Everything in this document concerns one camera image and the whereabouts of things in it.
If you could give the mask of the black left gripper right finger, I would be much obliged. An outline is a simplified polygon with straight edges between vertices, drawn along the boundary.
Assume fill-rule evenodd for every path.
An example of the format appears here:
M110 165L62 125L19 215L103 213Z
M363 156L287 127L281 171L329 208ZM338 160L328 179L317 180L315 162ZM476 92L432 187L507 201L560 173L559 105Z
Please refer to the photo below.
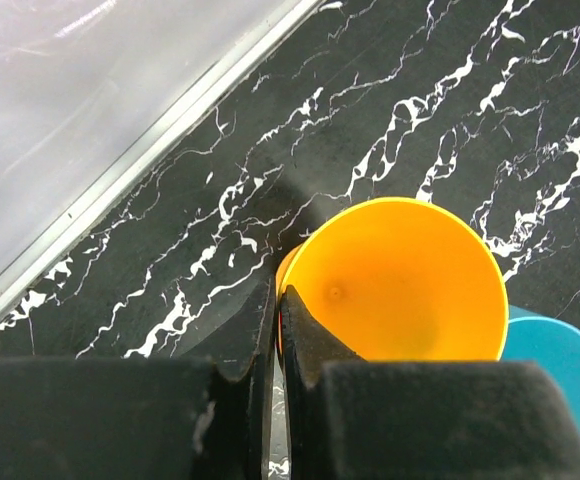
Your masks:
M563 394L520 362L368 362L279 305L294 479L580 479Z

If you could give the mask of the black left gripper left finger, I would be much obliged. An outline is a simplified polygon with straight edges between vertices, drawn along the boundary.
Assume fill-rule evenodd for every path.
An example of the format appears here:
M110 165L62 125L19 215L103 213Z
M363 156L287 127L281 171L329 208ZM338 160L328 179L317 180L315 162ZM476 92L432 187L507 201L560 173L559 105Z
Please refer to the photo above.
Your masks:
M0 360L0 479L267 475L275 283L178 358Z

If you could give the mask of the blue wine glass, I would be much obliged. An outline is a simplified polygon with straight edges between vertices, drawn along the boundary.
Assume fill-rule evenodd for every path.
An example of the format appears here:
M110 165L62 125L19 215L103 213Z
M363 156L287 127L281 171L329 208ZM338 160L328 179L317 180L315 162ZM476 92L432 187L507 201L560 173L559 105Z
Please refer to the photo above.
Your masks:
M510 306L501 359L532 361L546 371L564 394L580 431L580 329Z

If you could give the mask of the yellow wine glass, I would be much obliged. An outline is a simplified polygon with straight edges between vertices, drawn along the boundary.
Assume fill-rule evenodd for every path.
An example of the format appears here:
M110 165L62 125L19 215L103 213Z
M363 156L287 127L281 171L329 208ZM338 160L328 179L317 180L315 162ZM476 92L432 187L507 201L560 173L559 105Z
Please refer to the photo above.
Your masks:
M365 360L497 361L504 350L500 268L469 225L432 203L381 197L343 210L284 258L276 281Z

